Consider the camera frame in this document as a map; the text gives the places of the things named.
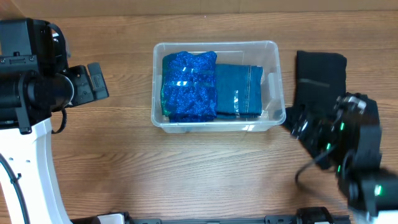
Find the blue sequin cloth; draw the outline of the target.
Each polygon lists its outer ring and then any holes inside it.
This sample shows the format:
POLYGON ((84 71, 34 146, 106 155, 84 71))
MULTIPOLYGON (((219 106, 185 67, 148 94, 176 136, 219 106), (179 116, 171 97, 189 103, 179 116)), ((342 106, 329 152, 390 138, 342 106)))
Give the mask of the blue sequin cloth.
POLYGON ((162 59, 160 103, 171 123, 200 123, 216 118, 216 59, 213 51, 186 51, 162 59))

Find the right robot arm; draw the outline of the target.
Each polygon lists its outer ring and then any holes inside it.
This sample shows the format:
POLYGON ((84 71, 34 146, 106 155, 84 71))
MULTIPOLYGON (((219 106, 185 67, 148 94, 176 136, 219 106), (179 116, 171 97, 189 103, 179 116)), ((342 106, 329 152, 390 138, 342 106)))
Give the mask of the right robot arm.
POLYGON ((291 134, 312 157, 296 172, 297 187, 327 199, 299 177, 314 165, 333 168, 356 223, 397 223, 397 174, 381 167, 377 103, 366 95, 347 93, 336 99, 331 114, 313 105, 302 105, 293 113, 291 134))

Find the blue denim jeans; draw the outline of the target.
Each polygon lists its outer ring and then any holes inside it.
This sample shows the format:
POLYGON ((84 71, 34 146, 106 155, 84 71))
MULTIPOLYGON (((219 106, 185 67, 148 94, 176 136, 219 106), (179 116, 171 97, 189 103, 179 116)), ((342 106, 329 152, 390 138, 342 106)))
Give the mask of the blue denim jeans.
POLYGON ((262 114, 262 74, 260 66, 218 64, 215 70, 217 118, 259 117, 262 114))

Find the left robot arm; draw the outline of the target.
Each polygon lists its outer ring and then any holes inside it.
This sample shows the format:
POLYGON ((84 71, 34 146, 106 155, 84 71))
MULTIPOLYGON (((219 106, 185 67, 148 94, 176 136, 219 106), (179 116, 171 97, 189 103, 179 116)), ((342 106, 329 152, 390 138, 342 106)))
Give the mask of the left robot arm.
POLYGON ((70 223, 53 164, 51 117, 108 96, 98 63, 68 65, 57 25, 1 21, 1 188, 13 223, 70 223))

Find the small black garment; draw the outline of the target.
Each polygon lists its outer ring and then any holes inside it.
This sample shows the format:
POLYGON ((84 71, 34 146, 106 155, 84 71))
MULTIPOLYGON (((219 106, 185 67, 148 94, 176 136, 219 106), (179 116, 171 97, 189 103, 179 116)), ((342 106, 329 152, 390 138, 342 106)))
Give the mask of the small black garment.
POLYGON ((285 109, 286 119, 282 123, 283 127, 288 129, 291 134, 298 134, 303 128, 306 128, 309 109, 306 105, 296 105, 285 109))

